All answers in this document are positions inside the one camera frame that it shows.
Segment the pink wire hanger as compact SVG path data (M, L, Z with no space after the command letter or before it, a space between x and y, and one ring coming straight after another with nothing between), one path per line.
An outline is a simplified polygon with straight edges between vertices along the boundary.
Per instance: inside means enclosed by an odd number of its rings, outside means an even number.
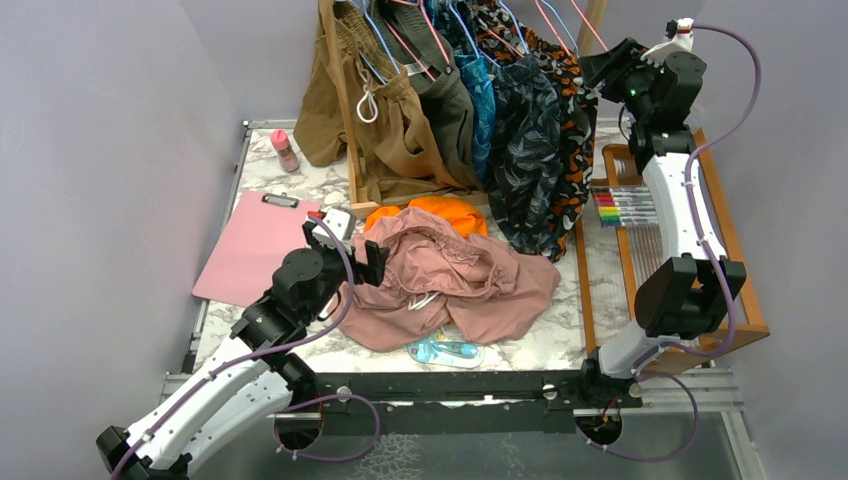
M559 8L552 1L541 0L535 1L534 4L557 42L566 51L580 56L591 54L595 46L600 46L604 51L609 49L600 35L600 26L609 5L607 0L589 0L586 1L585 7L581 7L578 1L570 2L580 20L577 33L567 25Z

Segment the pink shorts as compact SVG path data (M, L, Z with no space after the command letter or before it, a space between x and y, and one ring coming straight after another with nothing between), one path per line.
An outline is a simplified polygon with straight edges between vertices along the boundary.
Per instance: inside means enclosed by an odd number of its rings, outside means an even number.
M389 251L380 286L342 288L353 304L340 330L360 345L390 352L452 322L477 344L518 340L551 306L561 275L540 255L471 233L420 208L383 217L353 238Z

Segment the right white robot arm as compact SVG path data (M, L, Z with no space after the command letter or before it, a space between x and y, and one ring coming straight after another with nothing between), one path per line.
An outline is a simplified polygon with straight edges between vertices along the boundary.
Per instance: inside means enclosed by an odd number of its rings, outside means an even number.
M706 357L732 346L735 300L747 279L743 263L728 258L701 190L700 152L686 123L700 93L706 64L690 48L667 41L648 48L626 38L579 65L588 86L634 117L628 148L655 205L663 262L634 298L634 319L586 361L579 398L600 407L670 347L687 353L689 341L727 326Z

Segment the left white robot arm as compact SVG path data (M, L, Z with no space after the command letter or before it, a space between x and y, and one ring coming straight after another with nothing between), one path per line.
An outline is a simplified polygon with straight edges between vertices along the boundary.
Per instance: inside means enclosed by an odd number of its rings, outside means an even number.
M113 479L188 479L260 419L318 403L317 376L294 352L328 335L353 306L356 284L382 283L389 249L368 240L364 261L326 221L308 216L306 246L287 253L203 369L96 446Z

